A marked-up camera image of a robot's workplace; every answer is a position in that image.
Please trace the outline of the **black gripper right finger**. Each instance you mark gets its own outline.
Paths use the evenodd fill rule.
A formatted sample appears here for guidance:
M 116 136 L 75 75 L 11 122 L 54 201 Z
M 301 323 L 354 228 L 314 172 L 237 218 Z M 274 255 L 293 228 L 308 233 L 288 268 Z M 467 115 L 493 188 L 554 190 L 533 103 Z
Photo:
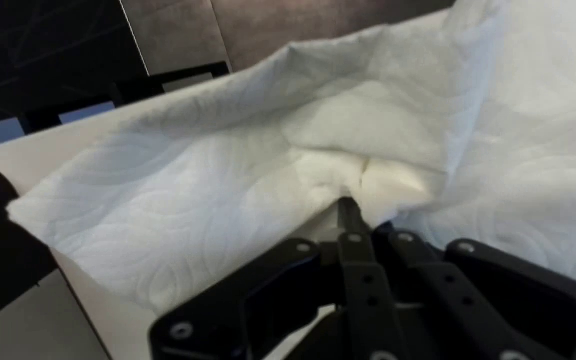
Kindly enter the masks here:
M 459 238 L 372 231 L 338 203 L 338 259 L 359 360 L 576 360 L 576 281 Z

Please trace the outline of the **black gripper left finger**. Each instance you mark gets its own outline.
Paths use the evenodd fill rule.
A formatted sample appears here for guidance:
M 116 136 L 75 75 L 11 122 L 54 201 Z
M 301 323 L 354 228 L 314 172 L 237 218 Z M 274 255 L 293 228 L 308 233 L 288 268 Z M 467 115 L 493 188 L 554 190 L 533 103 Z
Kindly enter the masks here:
M 288 238 L 159 316 L 152 360 L 261 360 L 335 298 L 338 277 L 331 243 Z

